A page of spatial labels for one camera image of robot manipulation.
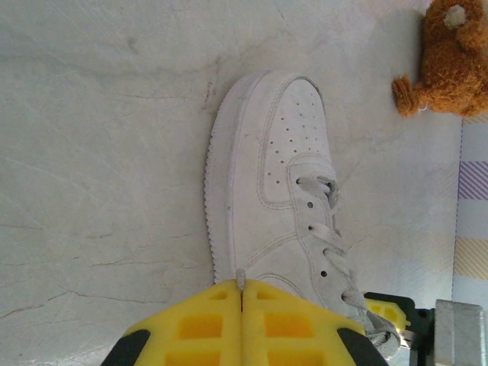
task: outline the striped fabric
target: striped fabric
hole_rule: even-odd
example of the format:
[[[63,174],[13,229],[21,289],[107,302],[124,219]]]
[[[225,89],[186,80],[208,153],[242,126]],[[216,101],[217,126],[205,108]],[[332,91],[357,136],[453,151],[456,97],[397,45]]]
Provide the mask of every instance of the striped fabric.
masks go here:
[[[459,198],[488,201],[488,162],[461,162]]]
[[[463,121],[454,275],[488,281],[488,141],[485,136],[488,136],[488,114]]]
[[[480,280],[488,280],[488,240],[456,238],[454,272]]]

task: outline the purple stripe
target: purple stripe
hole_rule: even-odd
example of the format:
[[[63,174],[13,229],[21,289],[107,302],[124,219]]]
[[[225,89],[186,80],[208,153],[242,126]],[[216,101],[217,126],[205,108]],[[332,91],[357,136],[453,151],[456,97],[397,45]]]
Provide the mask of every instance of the purple stripe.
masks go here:
[[[488,194],[488,175],[483,176],[483,173],[473,165],[465,164],[461,166],[461,169],[466,172],[464,176],[466,180],[469,180],[472,185],[476,185],[483,193]]]
[[[458,197],[488,201],[488,162],[461,162]]]
[[[473,164],[479,166],[488,175],[488,162],[473,162]]]
[[[460,193],[464,193],[467,199],[471,200],[481,200],[482,198],[476,193],[469,189],[463,182],[459,182]]]
[[[477,183],[476,181],[470,180],[468,177],[466,177],[463,180],[463,183],[465,183],[466,186],[468,186],[472,191],[475,191],[478,196],[480,197],[479,199],[487,200],[488,201],[488,192],[484,191]]]

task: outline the brown teddy bear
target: brown teddy bear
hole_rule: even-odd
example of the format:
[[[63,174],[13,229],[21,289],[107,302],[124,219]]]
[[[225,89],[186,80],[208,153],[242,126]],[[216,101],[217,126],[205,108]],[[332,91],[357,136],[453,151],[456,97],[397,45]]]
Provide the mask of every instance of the brown teddy bear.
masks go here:
[[[488,21],[481,0],[434,0],[423,20],[419,82],[392,83],[405,117],[420,108],[472,117],[488,111]]]

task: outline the sneaker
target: sneaker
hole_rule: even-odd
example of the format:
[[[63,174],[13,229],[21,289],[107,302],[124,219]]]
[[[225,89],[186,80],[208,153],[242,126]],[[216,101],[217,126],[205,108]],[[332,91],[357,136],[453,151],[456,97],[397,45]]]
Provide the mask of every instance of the sneaker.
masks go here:
[[[352,318],[389,358],[400,338],[368,311],[335,228],[326,136],[322,96],[308,78],[263,72],[232,87],[213,126],[205,177],[215,281],[244,271]]]

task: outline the gray metal part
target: gray metal part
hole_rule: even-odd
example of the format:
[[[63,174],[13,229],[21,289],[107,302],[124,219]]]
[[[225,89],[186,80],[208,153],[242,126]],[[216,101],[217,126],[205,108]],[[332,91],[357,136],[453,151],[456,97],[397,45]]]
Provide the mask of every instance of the gray metal part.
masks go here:
[[[483,308],[437,300],[435,366],[486,366]]]

